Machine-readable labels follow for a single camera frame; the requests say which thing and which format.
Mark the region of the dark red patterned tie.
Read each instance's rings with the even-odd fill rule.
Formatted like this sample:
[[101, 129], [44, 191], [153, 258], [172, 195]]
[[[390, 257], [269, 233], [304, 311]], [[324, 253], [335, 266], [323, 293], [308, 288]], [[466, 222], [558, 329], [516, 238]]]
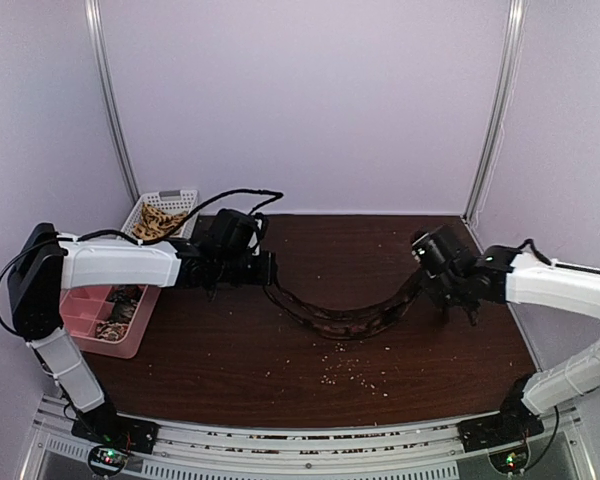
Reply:
[[316, 335], [336, 341], [364, 340], [397, 325], [422, 293], [418, 269], [388, 299], [357, 309], [336, 310], [304, 301], [278, 280], [264, 287], [267, 299], [285, 315]]

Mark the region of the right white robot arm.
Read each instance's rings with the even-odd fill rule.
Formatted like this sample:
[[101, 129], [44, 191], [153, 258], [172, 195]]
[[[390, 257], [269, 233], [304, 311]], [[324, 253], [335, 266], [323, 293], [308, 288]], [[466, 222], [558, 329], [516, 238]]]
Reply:
[[[441, 310], [462, 309], [471, 323], [484, 302], [530, 304], [600, 320], [600, 269], [541, 254], [533, 240], [473, 254], [447, 225], [411, 240], [421, 287]], [[493, 419], [499, 440], [515, 440], [537, 417], [600, 387], [600, 339], [545, 371], [517, 380]]]

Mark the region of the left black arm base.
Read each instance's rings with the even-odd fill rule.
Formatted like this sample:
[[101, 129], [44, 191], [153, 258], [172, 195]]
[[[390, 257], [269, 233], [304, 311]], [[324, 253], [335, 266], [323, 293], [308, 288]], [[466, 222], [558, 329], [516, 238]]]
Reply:
[[120, 415], [106, 395], [104, 403], [95, 409], [86, 413], [77, 410], [71, 434], [117, 450], [151, 454], [158, 431], [155, 422]]

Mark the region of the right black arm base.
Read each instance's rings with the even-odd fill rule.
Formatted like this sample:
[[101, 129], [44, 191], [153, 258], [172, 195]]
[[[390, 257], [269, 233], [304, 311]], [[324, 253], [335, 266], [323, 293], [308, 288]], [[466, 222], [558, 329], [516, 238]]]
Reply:
[[539, 416], [520, 399], [505, 399], [497, 413], [461, 421], [457, 428], [466, 452], [524, 442], [545, 431]]

